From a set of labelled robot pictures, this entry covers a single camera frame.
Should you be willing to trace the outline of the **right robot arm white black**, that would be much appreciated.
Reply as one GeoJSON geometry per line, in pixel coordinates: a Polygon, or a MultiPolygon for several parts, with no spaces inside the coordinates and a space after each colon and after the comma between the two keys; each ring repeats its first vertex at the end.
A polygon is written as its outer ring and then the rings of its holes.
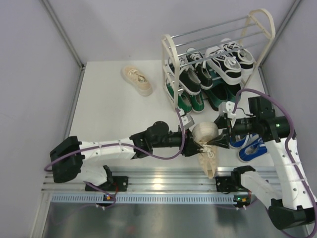
{"type": "Polygon", "coordinates": [[[231,184],[237,191],[253,193],[268,210],[273,225],[284,230],[317,223],[317,199],[309,187],[297,152],[296,133],[288,115],[276,116],[267,95],[248,99],[252,117],[237,119],[234,102],[223,102],[215,124],[221,135],[209,145],[229,148],[236,136],[257,134],[270,154],[280,181],[277,191],[252,166],[234,168],[231,184]]]}

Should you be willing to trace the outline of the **green canvas sneaker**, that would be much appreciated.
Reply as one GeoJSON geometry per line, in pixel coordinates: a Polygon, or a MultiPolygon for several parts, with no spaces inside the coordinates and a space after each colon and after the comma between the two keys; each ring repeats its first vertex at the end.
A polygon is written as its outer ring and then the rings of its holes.
{"type": "Polygon", "coordinates": [[[201,93],[198,95],[190,95],[189,98],[192,105],[192,110],[196,113],[201,113],[205,108],[201,93]]]}
{"type": "MultiPolygon", "coordinates": [[[[174,91],[168,79],[166,79],[165,81],[165,89],[167,91],[167,95],[169,99],[174,102],[174,91]]],[[[190,113],[192,111],[190,98],[186,91],[178,92],[177,105],[178,105],[178,108],[182,109],[185,113],[190,113]]]]}

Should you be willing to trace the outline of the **black white sneaker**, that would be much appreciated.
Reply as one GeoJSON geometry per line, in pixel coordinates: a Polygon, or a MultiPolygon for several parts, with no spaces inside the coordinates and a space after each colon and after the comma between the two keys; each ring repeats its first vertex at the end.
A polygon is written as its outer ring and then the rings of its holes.
{"type": "Polygon", "coordinates": [[[230,51],[229,54],[236,58],[244,76],[248,76],[253,72],[255,60],[252,54],[246,48],[243,48],[241,44],[230,38],[224,38],[221,40],[220,47],[227,52],[230,51]]]}
{"type": "Polygon", "coordinates": [[[235,57],[226,53],[219,46],[206,49],[210,67],[228,84],[236,85],[242,81],[242,69],[235,57]]]}

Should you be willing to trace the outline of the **blue canvas sneaker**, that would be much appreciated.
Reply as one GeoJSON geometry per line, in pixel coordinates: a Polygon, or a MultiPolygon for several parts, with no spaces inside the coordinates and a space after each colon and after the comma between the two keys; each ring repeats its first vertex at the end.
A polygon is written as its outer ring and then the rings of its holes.
{"type": "Polygon", "coordinates": [[[235,141],[230,138],[229,145],[231,148],[244,148],[255,141],[258,137],[259,136],[257,134],[237,135],[235,136],[235,141]]]}
{"type": "Polygon", "coordinates": [[[250,162],[251,160],[267,153],[267,148],[262,141],[254,141],[243,147],[238,155],[242,162],[250,162]]]}

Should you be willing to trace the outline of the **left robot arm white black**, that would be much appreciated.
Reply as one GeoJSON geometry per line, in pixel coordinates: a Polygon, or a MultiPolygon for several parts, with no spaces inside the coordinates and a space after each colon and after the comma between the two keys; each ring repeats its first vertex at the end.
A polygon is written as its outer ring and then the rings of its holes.
{"type": "Polygon", "coordinates": [[[128,138],[109,142],[85,142],[70,136],[50,152],[53,180],[66,183],[77,179],[108,191],[113,185],[108,161],[153,157],[153,149],[173,147],[179,148],[177,155],[185,157],[202,150],[189,129],[180,127],[177,132],[172,132],[163,121],[128,138]]]}

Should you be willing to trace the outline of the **black canvas sneaker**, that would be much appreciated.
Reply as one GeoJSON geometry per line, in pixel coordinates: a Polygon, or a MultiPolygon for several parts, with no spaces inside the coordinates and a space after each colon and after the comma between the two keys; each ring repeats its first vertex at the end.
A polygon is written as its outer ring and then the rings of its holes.
{"type": "Polygon", "coordinates": [[[194,51],[195,48],[188,48],[186,59],[188,62],[193,62],[194,72],[201,82],[201,88],[204,90],[209,90],[213,86],[212,76],[207,68],[207,62],[205,60],[201,61],[204,56],[199,51],[194,51]]]}
{"type": "Polygon", "coordinates": [[[201,81],[196,75],[193,66],[187,65],[184,58],[179,57],[180,72],[179,72],[179,84],[184,88],[184,90],[192,96],[196,96],[201,92],[201,81]]]}

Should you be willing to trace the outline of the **beige sneaker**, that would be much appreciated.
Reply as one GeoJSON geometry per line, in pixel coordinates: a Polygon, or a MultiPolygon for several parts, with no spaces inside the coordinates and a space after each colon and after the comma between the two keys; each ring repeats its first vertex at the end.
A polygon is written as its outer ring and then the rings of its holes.
{"type": "Polygon", "coordinates": [[[121,69],[121,75],[141,96],[147,97],[152,94],[153,89],[150,82],[136,67],[132,65],[124,66],[121,69]]]}
{"type": "Polygon", "coordinates": [[[202,148],[198,153],[198,159],[205,175],[212,179],[218,167],[217,147],[208,145],[218,134],[218,127],[214,122],[201,122],[192,130],[194,141],[202,148]]]}

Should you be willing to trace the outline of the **green loafer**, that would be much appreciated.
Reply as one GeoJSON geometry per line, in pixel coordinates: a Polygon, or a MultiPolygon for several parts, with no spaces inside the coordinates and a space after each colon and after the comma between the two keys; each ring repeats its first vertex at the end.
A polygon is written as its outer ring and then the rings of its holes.
{"type": "Polygon", "coordinates": [[[218,111],[218,107],[222,102],[228,101],[228,93],[226,90],[226,84],[223,79],[215,73],[213,70],[209,71],[212,77],[212,88],[203,90],[207,97],[207,100],[214,111],[218,111]]]}
{"type": "Polygon", "coordinates": [[[230,85],[228,90],[229,90],[229,94],[230,94],[230,101],[235,102],[236,95],[237,95],[238,91],[241,90],[241,85],[240,84],[230,85]]]}

